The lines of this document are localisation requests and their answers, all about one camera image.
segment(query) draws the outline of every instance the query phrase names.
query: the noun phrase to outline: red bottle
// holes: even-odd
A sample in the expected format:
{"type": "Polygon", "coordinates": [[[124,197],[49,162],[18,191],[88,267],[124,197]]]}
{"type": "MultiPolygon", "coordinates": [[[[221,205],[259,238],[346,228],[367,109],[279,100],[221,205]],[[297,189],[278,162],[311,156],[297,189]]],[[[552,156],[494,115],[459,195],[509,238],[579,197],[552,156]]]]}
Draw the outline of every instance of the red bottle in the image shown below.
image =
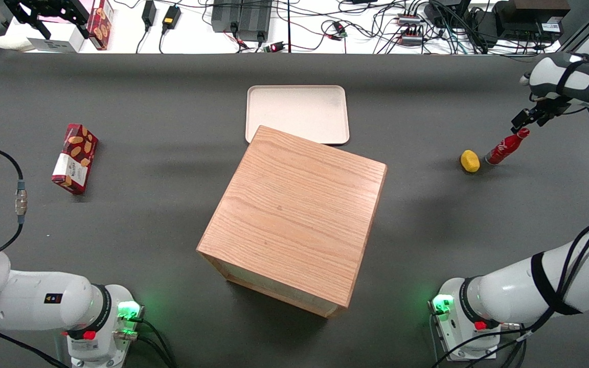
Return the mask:
{"type": "Polygon", "coordinates": [[[490,165],[497,165],[503,161],[509,154],[515,152],[522,140],[529,136],[529,133],[531,133],[530,130],[522,128],[517,134],[505,137],[497,147],[486,155],[486,162],[490,165]]]}

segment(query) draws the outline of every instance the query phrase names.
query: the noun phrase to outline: red cookie box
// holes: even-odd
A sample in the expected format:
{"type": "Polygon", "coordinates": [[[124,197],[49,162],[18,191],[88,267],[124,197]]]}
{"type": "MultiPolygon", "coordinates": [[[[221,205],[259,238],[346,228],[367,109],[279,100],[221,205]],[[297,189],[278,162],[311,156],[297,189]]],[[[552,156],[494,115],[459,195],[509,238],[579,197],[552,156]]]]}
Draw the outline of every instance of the red cookie box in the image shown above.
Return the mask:
{"type": "Polygon", "coordinates": [[[68,125],[51,181],[73,195],[85,193],[97,142],[97,137],[82,124],[68,125]]]}
{"type": "Polygon", "coordinates": [[[108,0],[95,0],[88,19],[89,39],[97,50],[108,48],[113,10],[108,0]]]}

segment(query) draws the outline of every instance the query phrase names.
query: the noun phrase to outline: green indicator light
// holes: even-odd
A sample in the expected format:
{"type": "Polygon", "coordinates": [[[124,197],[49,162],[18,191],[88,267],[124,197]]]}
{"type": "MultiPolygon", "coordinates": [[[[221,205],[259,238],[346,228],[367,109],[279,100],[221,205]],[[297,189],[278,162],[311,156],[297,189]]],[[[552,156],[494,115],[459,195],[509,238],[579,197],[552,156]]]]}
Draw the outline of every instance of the green indicator light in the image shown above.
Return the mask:
{"type": "Polygon", "coordinates": [[[454,303],[454,297],[451,295],[437,295],[433,298],[433,307],[435,307],[435,311],[438,314],[446,314],[449,313],[449,309],[454,303]]]}
{"type": "Polygon", "coordinates": [[[140,305],[134,301],[121,302],[117,305],[117,317],[133,318],[140,314],[140,305]]]}

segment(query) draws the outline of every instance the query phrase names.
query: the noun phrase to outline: metal connector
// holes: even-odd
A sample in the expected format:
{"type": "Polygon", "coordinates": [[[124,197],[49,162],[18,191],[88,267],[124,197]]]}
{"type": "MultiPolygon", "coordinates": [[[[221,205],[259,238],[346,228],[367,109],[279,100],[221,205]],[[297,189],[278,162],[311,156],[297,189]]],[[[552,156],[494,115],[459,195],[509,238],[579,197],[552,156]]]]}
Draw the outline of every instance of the metal connector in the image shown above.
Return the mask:
{"type": "Polygon", "coordinates": [[[26,214],[28,205],[28,195],[24,187],[24,180],[18,180],[17,191],[15,191],[15,214],[18,218],[18,223],[24,222],[24,215],[26,214]]]}
{"type": "Polygon", "coordinates": [[[115,340],[126,340],[126,341],[136,341],[138,339],[138,333],[136,331],[115,331],[112,333],[112,337],[115,340]]]}
{"type": "Polygon", "coordinates": [[[517,330],[521,330],[522,329],[522,325],[521,324],[501,324],[501,331],[517,331],[517,330]]]}
{"type": "Polygon", "coordinates": [[[397,14],[397,16],[399,16],[399,19],[397,19],[398,26],[418,26],[421,24],[421,18],[419,16],[406,14],[397,14]]]}

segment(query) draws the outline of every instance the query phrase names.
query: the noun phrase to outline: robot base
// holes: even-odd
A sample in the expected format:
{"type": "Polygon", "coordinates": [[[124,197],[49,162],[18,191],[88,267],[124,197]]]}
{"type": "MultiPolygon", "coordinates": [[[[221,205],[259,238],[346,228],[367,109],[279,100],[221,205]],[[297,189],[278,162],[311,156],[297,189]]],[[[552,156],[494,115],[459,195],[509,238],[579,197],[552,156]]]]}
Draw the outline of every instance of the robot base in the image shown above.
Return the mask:
{"type": "Polygon", "coordinates": [[[110,293],[110,316],[94,340],[72,340],[67,337],[67,347],[72,357],[72,366],[77,368],[120,368],[124,365],[130,340],[113,337],[115,331],[135,331],[137,324],[123,320],[118,315],[122,302],[133,301],[131,293],[119,285],[107,285],[110,293]]]}
{"type": "MultiPolygon", "coordinates": [[[[439,296],[436,297],[446,296],[446,299],[449,300],[449,302],[446,303],[448,310],[444,314],[433,317],[436,329],[440,336],[440,342],[442,342],[442,347],[445,352],[449,352],[449,350],[462,344],[466,340],[470,340],[470,338],[485,333],[499,332],[501,330],[500,327],[481,331],[477,331],[474,328],[474,324],[467,318],[460,305],[460,287],[464,281],[464,278],[452,278],[451,280],[448,280],[442,285],[442,287],[440,287],[439,296]]],[[[436,312],[433,303],[429,303],[429,307],[431,308],[432,313],[436,312]]],[[[495,349],[499,341],[499,336],[479,338],[463,345],[460,349],[449,354],[447,359],[451,361],[479,359],[495,349]]],[[[486,359],[495,358],[497,358],[497,354],[492,354],[486,359]]]]}

